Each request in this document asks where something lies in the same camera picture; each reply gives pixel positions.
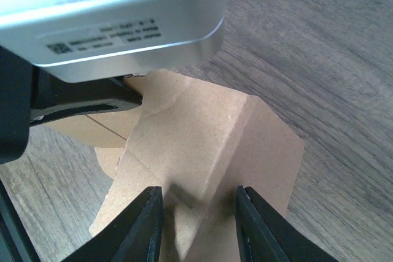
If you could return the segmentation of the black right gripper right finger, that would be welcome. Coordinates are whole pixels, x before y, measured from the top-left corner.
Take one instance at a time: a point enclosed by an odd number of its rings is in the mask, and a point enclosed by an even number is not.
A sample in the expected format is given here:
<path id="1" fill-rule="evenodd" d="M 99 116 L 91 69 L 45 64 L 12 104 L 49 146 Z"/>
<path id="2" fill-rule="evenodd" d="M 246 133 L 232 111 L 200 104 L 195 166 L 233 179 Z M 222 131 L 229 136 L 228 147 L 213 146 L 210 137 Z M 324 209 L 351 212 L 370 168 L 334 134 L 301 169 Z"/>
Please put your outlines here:
<path id="1" fill-rule="evenodd" d="M 241 261 L 332 260 L 252 187 L 237 187 L 235 222 Z"/>

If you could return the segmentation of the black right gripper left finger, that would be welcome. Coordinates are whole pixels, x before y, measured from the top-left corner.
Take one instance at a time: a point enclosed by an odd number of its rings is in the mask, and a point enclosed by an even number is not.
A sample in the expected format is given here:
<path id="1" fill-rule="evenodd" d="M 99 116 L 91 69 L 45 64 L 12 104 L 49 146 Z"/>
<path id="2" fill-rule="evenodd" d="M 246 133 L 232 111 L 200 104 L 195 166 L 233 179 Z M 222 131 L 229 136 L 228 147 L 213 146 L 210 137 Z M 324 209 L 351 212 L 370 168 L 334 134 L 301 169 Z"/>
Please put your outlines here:
<path id="1" fill-rule="evenodd" d="M 163 231 L 161 187 L 147 187 L 65 261 L 158 261 Z"/>

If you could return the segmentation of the brown cardboard box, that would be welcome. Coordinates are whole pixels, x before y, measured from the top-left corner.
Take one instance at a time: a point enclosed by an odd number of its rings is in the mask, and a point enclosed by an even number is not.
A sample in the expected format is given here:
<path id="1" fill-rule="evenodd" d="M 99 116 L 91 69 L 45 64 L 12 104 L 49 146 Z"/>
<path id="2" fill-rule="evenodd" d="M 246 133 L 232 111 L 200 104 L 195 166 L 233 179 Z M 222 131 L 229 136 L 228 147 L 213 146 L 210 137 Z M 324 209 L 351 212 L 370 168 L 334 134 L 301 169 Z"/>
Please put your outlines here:
<path id="1" fill-rule="evenodd" d="M 126 82 L 142 92 L 140 107 L 50 124 L 93 146 L 113 180 L 91 234 L 160 186 L 161 261 L 238 261 L 237 187 L 253 187 L 285 215 L 302 139 L 257 96 L 166 70 Z"/>

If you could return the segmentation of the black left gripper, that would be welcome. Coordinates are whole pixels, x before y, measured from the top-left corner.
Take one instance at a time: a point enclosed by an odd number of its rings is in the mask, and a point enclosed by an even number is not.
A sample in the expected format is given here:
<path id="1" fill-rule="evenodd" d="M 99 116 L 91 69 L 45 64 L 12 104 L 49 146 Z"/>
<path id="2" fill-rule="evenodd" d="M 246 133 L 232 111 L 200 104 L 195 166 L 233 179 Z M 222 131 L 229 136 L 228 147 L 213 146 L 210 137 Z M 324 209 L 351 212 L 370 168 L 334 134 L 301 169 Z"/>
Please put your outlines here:
<path id="1" fill-rule="evenodd" d="M 24 153 L 31 126 L 77 115 L 120 112 L 142 104 L 142 94 L 119 78 L 67 83 L 1 48 L 1 163 Z"/>

